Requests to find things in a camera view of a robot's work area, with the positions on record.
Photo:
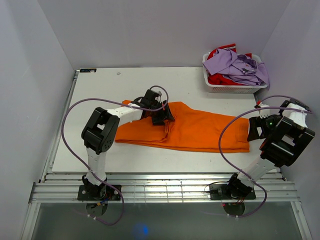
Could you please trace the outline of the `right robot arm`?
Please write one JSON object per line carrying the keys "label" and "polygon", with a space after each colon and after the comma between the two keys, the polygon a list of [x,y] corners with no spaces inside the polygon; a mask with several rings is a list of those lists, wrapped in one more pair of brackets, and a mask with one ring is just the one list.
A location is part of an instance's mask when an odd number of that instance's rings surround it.
{"label": "right robot arm", "polygon": [[272,107],[257,102],[259,115],[249,118],[247,141],[262,140],[260,155],[246,169],[229,179],[225,194],[232,199],[246,198],[254,191],[257,180],[269,171],[291,166],[315,137],[307,127],[310,108],[301,101],[288,98],[271,114]]}

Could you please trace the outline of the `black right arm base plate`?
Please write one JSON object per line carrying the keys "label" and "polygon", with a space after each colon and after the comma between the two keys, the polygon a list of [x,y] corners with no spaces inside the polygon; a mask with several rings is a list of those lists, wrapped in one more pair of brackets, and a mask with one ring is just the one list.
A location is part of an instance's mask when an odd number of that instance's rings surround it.
{"label": "black right arm base plate", "polygon": [[240,190],[227,183],[215,183],[209,185],[211,200],[255,200],[256,193],[252,188]]}

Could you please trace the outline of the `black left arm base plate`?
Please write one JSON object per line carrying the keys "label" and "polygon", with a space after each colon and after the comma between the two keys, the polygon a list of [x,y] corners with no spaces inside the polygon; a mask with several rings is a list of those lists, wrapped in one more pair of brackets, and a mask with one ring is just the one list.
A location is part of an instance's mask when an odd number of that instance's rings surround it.
{"label": "black left arm base plate", "polygon": [[85,189],[84,185],[80,185],[76,199],[78,201],[99,201],[99,202],[104,201],[104,200],[106,200],[106,201],[120,201],[121,197],[120,197],[119,191],[122,190],[122,186],[117,184],[117,185],[113,185],[113,187],[115,187],[116,190],[107,186],[105,194],[102,197],[93,197]]}

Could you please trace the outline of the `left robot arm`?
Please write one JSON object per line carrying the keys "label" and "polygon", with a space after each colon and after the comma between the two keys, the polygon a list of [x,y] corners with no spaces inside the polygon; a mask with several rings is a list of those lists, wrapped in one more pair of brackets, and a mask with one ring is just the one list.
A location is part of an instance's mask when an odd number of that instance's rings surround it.
{"label": "left robot arm", "polygon": [[97,107],[91,114],[81,133],[86,147],[89,170],[82,177],[85,191],[95,200],[106,195],[105,173],[106,153],[113,145],[120,126],[151,118],[152,126],[163,126],[166,121],[175,119],[167,100],[161,100],[161,93],[148,89],[144,96],[138,97],[121,107],[103,109]]}

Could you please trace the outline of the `orange trousers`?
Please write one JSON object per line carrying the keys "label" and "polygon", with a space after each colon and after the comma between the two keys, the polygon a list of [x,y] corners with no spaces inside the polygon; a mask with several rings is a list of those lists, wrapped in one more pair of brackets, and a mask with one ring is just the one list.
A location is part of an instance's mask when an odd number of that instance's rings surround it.
{"label": "orange trousers", "polygon": [[183,102],[171,102],[175,121],[152,125],[150,117],[120,126],[115,142],[177,151],[248,153],[249,121],[233,116],[195,110]]}

